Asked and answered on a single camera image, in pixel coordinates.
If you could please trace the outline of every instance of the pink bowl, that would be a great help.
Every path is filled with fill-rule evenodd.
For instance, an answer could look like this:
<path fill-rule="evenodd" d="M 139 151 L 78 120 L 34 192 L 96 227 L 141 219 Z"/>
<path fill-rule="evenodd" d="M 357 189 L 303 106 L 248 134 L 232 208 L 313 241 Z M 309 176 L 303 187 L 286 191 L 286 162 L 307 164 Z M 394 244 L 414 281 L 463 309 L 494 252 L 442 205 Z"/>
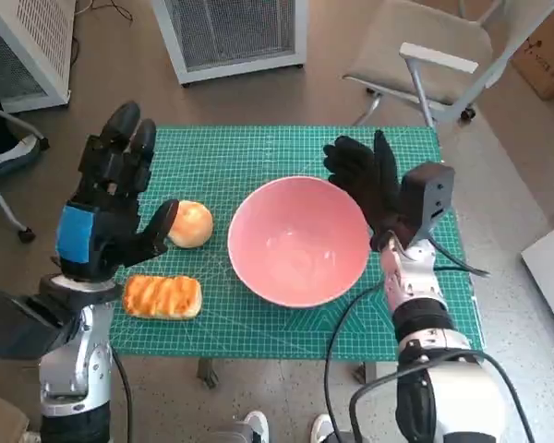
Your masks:
<path fill-rule="evenodd" d="M 285 177 L 250 194 L 232 218 L 228 252 L 240 280 L 277 305 L 333 300 L 361 277 L 369 232 L 341 189 L 314 177 Z"/>

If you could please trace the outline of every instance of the table leg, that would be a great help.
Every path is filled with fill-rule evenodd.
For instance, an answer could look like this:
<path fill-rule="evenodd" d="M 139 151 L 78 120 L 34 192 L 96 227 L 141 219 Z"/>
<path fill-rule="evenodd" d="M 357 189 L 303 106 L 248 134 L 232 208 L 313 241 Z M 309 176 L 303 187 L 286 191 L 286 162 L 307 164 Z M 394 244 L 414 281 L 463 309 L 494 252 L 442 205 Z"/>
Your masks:
<path fill-rule="evenodd" d="M 364 362 L 353 371 L 353 377 L 362 385 L 375 381 L 378 378 L 378 364 L 376 362 Z"/>
<path fill-rule="evenodd" d="M 200 357 L 197 364 L 197 378 L 203 380 L 209 389 L 214 389 L 220 379 L 213 370 L 213 359 Z"/>

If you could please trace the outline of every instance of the bread roll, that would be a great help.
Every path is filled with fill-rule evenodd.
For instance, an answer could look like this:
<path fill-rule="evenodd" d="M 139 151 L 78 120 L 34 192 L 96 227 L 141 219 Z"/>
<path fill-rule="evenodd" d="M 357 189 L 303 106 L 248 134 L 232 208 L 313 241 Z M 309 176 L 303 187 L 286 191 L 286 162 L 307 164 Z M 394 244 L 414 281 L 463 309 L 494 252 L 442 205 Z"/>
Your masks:
<path fill-rule="evenodd" d="M 195 279 L 137 274 L 127 279 L 123 308 L 133 317 L 183 320 L 199 313 L 202 298 Z"/>
<path fill-rule="evenodd" d="M 213 218 L 201 203 L 182 200 L 168 237 L 179 247 L 202 246 L 211 237 Z"/>

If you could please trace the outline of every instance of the bowl rim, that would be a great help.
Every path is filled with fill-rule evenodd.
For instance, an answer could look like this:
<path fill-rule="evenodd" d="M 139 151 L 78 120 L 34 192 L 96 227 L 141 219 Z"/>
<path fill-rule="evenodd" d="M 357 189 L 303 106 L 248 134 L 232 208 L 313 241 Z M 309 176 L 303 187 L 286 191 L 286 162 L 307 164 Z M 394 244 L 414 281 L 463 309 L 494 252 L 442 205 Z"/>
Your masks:
<path fill-rule="evenodd" d="M 228 228 L 228 239 L 227 239 L 228 256 L 230 258 L 230 264 L 232 265 L 232 269 L 234 270 L 234 272 L 235 272 L 236 276 L 238 277 L 238 279 L 242 283 L 244 283 L 244 285 L 250 291 L 252 291 L 255 295 L 262 298 L 263 300 L 271 302 L 275 305 L 279 305 L 279 306 L 283 306 L 283 307 L 291 307 L 291 308 L 307 308 L 307 307 L 316 307 L 316 306 L 326 305 L 327 303 L 329 303 L 333 300 L 336 300 L 337 298 L 341 297 L 342 295 L 347 293 L 349 290 L 351 290 L 355 286 L 355 284 L 359 281 L 359 279 L 364 274 L 364 272 L 366 271 L 367 264 L 369 262 L 369 254 L 371 252 L 370 247 L 369 247 L 369 232 L 368 232 L 367 222 L 365 222 L 365 225 L 366 225 L 366 239 L 367 239 L 366 240 L 365 264 L 363 265 L 361 271 L 358 272 L 358 275 L 356 275 L 356 277 L 351 279 L 351 281 L 350 281 L 350 283 L 349 283 L 349 285 L 346 289 L 335 293 L 333 296 L 331 296 L 328 299 L 325 299 L 325 300 L 323 300 L 319 303 L 299 303 L 299 304 L 295 304 L 295 305 L 286 305 L 284 303 L 280 303 L 279 301 L 273 300 L 270 297 L 267 297 L 266 295 L 262 294 L 261 291 L 257 291 L 254 288 L 254 284 L 251 284 L 250 281 L 247 281 L 246 279 L 244 279 L 242 277 L 242 273 L 238 270 L 238 267 L 236 266 L 235 260 L 234 260 L 234 257 L 233 257 L 233 252 L 232 252 L 232 248 L 231 248 L 231 243 L 232 243 L 232 238 L 233 238 L 233 228 L 234 228 L 234 225 L 235 225 L 235 220 L 238 217 L 238 214 L 241 213 L 240 210 L 245 205 L 245 203 L 247 203 L 247 201 L 249 199 L 251 199 L 255 194 L 257 194 L 259 191 L 265 189 L 266 187 L 274 186 L 274 185 L 279 184 L 280 182 L 284 182 L 284 181 L 288 181 L 288 180 L 292 180 L 292 179 L 306 179 L 308 181 L 321 182 L 326 186 L 330 186 L 331 188 L 336 189 L 337 192 L 343 193 L 347 198 L 349 198 L 350 201 L 353 202 L 353 204 L 356 206 L 356 209 L 357 209 L 358 213 L 361 214 L 362 219 L 365 220 L 363 212 L 361 211 L 361 208 L 359 208 L 359 205 L 357 205 L 357 203 L 353 200 L 353 198 L 351 196 L 349 196 L 340 187 L 338 187 L 336 185 L 333 185 L 328 180 L 325 180 L 325 179 L 320 178 L 320 177 L 315 177 L 315 176 L 312 176 L 312 175 L 288 175 L 286 177 L 276 178 L 274 180 L 271 180 L 271 181 L 265 183 L 264 185 L 259 186 L 257 189 L 255 189 L 250 194 L 248 194 L 247 197 L 244 200 L 242 200 L 240 205 L 238 205 L 238 208 L 236 209 L 234 215 L 232 216 L 232 219 L 230 220 L 230 227 Z"/>

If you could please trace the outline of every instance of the black glove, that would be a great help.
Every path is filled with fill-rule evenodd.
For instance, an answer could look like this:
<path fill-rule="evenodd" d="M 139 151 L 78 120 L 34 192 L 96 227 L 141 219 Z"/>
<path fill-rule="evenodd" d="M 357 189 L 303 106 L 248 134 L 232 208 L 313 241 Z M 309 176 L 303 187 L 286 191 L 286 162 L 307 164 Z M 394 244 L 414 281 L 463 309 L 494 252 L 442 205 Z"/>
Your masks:
<path fill-rule="evenodd" d="M 346 191 L 363 211 L 375 235 L 374 250 L 398 219 L 398 172 L 396 159 L 383 132 L 376 131 L 373 150 L 347 136 L 324 147 L 324 166 L 329 182 Z"/>

